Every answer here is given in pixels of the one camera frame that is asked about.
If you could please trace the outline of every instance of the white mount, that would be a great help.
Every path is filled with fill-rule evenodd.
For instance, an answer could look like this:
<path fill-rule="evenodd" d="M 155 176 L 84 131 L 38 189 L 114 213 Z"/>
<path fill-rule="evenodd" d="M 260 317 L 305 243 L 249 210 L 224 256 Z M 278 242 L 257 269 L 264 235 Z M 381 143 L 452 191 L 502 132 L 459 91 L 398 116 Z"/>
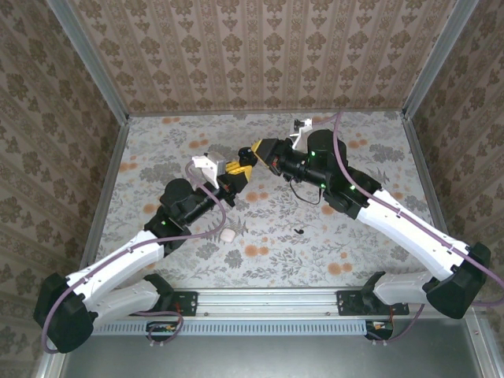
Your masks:
<path fill-rule="evenodd" d="M 302 120 L 304 126 L 296 129 L 295 126 L 292 127 L 291 134 L 289 135 L 292 139 L 295 138 L 292 144 L 292 150 L 300 151 L 306 154 L 308 152 L 308 134 L 313 130 L 311 118 L 307 120 Z"/>
<path fill-rule="evenodd" d="M 218 189 L 217 177 L 226 173 L 226 159 L 217 152 L 209 152 L 206 156 L 194 156 L 192 161 L 196 168 L 202 170 L 207 181 Z"/>

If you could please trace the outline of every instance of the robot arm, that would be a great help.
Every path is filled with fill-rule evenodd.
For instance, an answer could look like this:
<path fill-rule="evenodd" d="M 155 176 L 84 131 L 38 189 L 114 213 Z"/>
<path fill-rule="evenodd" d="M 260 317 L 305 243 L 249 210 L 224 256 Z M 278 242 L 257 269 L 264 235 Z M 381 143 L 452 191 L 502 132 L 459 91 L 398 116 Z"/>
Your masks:
<path fill-rule="evenodd" d="M 250 149 L 241 149 L 240 160 L 226 164 L 219 154 L 195 157 L 195 165 L 202 169 L 204 184 L 218 200 L 231 207 L 234 198 L 248 183 L 252 167 L 257 162 Z M 84 279 L 63 299 L 50 319 L 47 335 L 61 353 L 75 350 L 84 343 L 95 327 L 138 311 L 166 311 L 171 305 L 174 290 L 159 275 L 146 276 L 130 287 L 114 290 L 128 277 L 179 248 L 185 239 L 168 242 L 151 240 L 173 236 L 190 236 L 188 226 L 212 209 L 216 203 L 202 189 L 193 189 L 185 179 L 174 179 L 160 198 L 161 206 L 144 229 L 95 264 L 66 277 L 57 273 L 47 277 L 41 286 L 35 306 L 35 321 L 43 327 L 54 305 L 74 284 Z M 91 277 L 90 272 L 102 267 Z"/>
<path fill-rule="evenodd" d="M 342 174 L 335 158 L 332 131 L 318 130 L 306 136 L 306 132 L 311 130 L 310 120 L 295 122 L 296 130 L 298 132 L 293 136 L 297 139 L 294 142 L 290 139 L 262 139 L 251 149 L 275 175 L 283 176 L 286 181 L 311 183 L 324 190 L 324 199 L 333 209 L 384 233 L 428 269 L 428 272 L 402 275 L 377 272 L 362 291 L 363 296 L 371 296 L 364 298 L 363 302 L 368 307 L 372 307 L 376 301 L 386 305 L 398 302 L 430 303 L 448 317 L 463 317 L 483 286 L 486 275 L 439 241 L 420 232 L 404 216 L 407 214 L 412 217 L 485 267 L 490 264 L 488 248 L 481 243 L 469 247 L 452 239 L 401 206 L 380 183 L 348 166 L 347 147 L 338 139 L 338 150 L 351 178 L 375 198 L 400 211 L 396 213 L 367 198 Z"/>

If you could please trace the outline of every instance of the small white object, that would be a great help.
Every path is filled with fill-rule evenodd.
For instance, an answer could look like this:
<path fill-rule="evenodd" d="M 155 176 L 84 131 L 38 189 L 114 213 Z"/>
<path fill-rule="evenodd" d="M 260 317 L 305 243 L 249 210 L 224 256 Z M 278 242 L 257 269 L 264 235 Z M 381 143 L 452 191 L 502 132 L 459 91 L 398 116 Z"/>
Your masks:
<path fill-rule="evenodd" d="M 234 232 L 230 228 L 225 228 L 220 233 L 220 240 L 222 240 L 225 243 L 233 243 L 235 236 L 236 236 L 236 232 Z"/>
<path fill-rule="evenodd" d="M 299 128 L 299 130 L 294 130 L 294 126 L 289 135 L 291 138 L 295 138 L 292 144 L 292 150 L 300 151 L 303 153 L 308 152 L 308 134 L 313 130 L 311 118 L 303 121 L 304 126 Z"/>
<path fill-rule="evenodd" d="M 218 189 L 217 177 L 226 173 L 226 159 L 217 152 L 210 152 L 206 156 L 194 156 L 192 161 L 196 168 L 202 170 L 203 176 Z"/>

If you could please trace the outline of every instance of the patterned wallpaper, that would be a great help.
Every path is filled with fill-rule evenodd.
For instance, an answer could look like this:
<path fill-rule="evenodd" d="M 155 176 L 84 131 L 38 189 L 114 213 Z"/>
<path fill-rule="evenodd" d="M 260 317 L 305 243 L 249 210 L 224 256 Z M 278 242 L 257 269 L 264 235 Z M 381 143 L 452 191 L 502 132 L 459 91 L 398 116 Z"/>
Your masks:
<path fill-rule="evenodd" d="M 119 126 L 47 4 L 0 2 L 0 376 L 30 376 L 43 278 L 80 263 Z"/>
<path fill-rule="evenodd" d="M 504 2 L 480 1 L 413 122 L 450 232 L 504 276 Z M 490 315 L 504 342 L 504 309 Z"/>
<path fill-rule="evenodd" d="M 72 0 L 130 113 L 400 108 L 455 0 Z"/>

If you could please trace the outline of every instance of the floral wallpaper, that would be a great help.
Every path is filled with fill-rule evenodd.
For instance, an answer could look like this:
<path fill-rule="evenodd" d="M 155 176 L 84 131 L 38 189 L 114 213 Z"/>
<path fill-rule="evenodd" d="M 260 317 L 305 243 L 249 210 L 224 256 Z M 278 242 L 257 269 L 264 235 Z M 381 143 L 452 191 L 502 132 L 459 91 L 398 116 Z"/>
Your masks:
<path fill-rule="evenodd" d="M 329 114 L 130 119 L 98 258 L 121 247 L 143 228 L 158 208 L 165 185 L 185 176 L 183 168 L 192 156 L 216 151 L 228 160 L 236 159 L 242 146 L 263 138 L 285 138 L 295 118 L 313 116 Z M 399 113 L 345 113 L 341 132 L 349 164 L 375 177 L 406 207 L 430 222 Z M 317 201 L 315 187 L 299 184 L 295 189 L 302 197 Z M 233 243 L 220 241 L 218 235 L 189 240 L 127 284 L 154 271 L 174 287 L 357 286 L 377 270 L 424 270 L 386 236 L 336 213 L 324 200 L 317 206 L 299 201 L 285 180 L 264 165 L 254 167 L 235 208 L 227 209 L 225 227 L 236 231 Z M 215 227 L 220 216 L 217 209 L 205 214 L 192 224 L 192 233 Z"/>
<path fill-rule="evenodd" d="M 135 115 L 400 108 L 455 0 L 71 0 Z"/>
<path fill-rule="evenodd" d="M 0 1 L 0 376 L 28 377 L 42 280 L 78 268 L 119 126 L 43 1 Z"/>
<path fill-rule="evenodd" d="M 413 123 L 453 236 L 490 247 L 504 276 L 504 3 L 481 0 Z M 494 282 L 484 296 L 502 296 Z M 504 309 L 490 309 L 504 346 Z"/>

